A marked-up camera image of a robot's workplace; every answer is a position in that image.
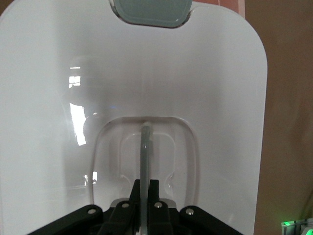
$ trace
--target metal screw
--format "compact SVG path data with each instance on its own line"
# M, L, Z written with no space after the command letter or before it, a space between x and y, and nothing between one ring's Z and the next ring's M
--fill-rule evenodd
M195 211L193 209L188 208L186 210L186 214L188 214L188 215L193 215L194 213L195 213Z
M162 205L162 203L160 203L160 202L156 202L155 203L155 207L156 208L161 208L163 205Z
M90 209L87 213L88 214L94 214L94 213L96 213L96 211L97 211L96 209Z
M127 207L129 207L129 204L128 204L128 203L124 203L124 204L122 205L122 208L127 208Z

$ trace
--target brown surface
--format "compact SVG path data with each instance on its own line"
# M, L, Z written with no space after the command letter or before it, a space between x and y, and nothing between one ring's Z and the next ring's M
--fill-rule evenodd
M0 0L0 12L10 2ZM245 5L268 57L255 235L278 235L282 221L312 216L313 1L246 0Z

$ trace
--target screw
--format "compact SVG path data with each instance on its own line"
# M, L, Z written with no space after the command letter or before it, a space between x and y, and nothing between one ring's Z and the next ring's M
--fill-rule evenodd
M162 203L160 203L160 202L156 202L155 203L155 207L156 208L161 208L163 205L162 205Z
M188 208L186 210L186 214L188 214L188 215L194 215L194 213L195 213L195 211L193 209Z
M88 214L94 214L94 213L96 213L96 211L97 211L96 209L90 209L87 213Z
M127 207L129 207L129 204L128 204L128 203L124 203L124 204L122 205L122 208L127 208Z

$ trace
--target pink object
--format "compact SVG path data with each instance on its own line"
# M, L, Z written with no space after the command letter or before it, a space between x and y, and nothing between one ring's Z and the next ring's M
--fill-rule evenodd
M209 4L224 6L245 17L245 0L195 0Z

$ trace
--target gray plastic piece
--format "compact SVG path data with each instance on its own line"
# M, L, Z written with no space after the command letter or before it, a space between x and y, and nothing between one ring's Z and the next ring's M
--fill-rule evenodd
M114 0L119 16L130 24L175 28L187 19L192 0Z

